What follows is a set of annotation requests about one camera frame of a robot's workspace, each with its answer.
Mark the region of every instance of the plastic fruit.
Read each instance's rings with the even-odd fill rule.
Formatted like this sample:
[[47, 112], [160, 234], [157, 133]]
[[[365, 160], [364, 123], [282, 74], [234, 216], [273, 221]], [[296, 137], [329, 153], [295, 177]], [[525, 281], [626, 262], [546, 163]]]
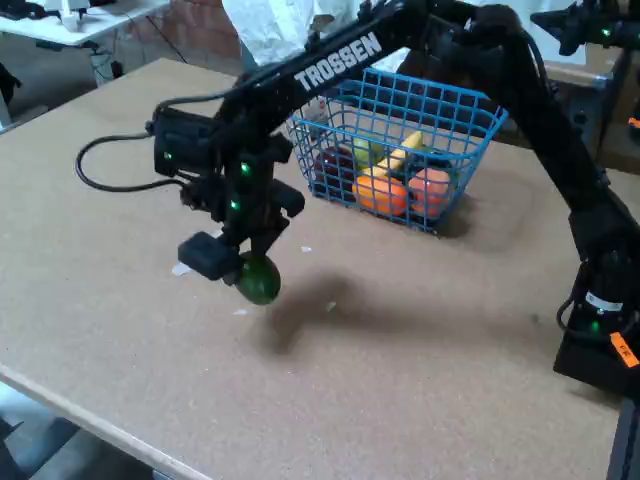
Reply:
[[407, 209], [407, 190], [395, 178], [361, 175], [354, 193], [360, 205], [377, 213], [402, 215]]
[[245, 252], [241, 256], [245, 263], [240, 271], [240, 279], [236, 282], [238, 291], [256, 305], [273, 302], [280, 293], [282, 284], [276, 264], [266, 255]]
[[[373, 132], [360, 132], [359, 135], [371, 140], [384, 141], [384, 135]], [[378, 160], [384, 155], [384, 151], [385, 146], [380, 143], [371, 142], [365, 138], [353, 137], [353, 154], [358, 168], [366, 168], [371, 164], [378, 163]]]
[[[422, 146], [423, 134], [422, 132], [413, 132], [404, 142], [402, 146], [404, 148], [418, 149]], [[407, 159], [408, 155], [406, 150], [402, 148], [396, 148], [389, 157], [382, 159], [375, 167], [364, 169], [364, 173], [371, 177], [385, 177], [389, 175], [393, 170], [399, 170], [402, 168], [402, 164]]]
[[451, 176], [444, 170], [427, 168], [420, 170], [409, 180], [409, 191], [414, 197], [411, 209], [427, 216], [437, 217], [451, 200]]
[[323, 150], [313, 163], [315, 175], [314, 189], [329, 195], [342, 197], [342, 192], [351, 193], [354, 180], [355, 164], [351, 151], [344, 147], [329, 147]]

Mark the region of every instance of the orange label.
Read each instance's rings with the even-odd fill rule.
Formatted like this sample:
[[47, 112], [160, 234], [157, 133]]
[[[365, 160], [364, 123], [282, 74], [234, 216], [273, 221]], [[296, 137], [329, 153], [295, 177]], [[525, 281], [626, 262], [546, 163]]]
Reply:
[[638, 361], [637, 357], [633, 354], [629, 345], [619, 332], [611, 334], [611, 343], [616, 348], [618, 355], [620, 355], [620, 358], [622, 358], [622, 361], [627, 365], [627, 367], [633, 368], [640, 365], [640, 361]]

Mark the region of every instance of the brown table surface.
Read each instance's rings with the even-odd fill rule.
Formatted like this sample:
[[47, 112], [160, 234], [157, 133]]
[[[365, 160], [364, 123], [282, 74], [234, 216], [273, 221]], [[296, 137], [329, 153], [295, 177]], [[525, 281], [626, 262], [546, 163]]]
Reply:
[[[440, 239], [308, 198], [269, 308], [172, 275], [217, 230], [176, 188], [75, 177], [88, 140], [231, 83], [163, 60], [0, 137], [0, 378], [176, 478], [604, 479], [618, 405], [552, 372], [578, 261], [530, 151], [490, 145]], [[146, 181], [151, 148], [87, 170]], [[277, 176], [305, 187], [295, 161]], [[640, 214], [640, 181], [611, 179]]]

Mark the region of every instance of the small debris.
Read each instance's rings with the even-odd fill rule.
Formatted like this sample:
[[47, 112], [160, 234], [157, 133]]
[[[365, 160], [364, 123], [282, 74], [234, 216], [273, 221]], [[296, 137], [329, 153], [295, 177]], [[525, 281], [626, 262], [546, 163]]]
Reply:
[[178, 263], [175, 267], [171, 269], [171, 273], [173, 273], [176, 277], [181, 277], [185, 273], [189, 273], [191, 268], [186, 266], [184, 263]]

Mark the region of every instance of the blue wire basket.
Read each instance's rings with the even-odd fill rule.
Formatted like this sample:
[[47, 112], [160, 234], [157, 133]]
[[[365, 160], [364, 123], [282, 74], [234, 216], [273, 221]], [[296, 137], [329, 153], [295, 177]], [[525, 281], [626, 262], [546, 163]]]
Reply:
[[287, 128], [314, 196], [430, 231], [506, 118], [482, 93], [367, 69], [295, 112]]

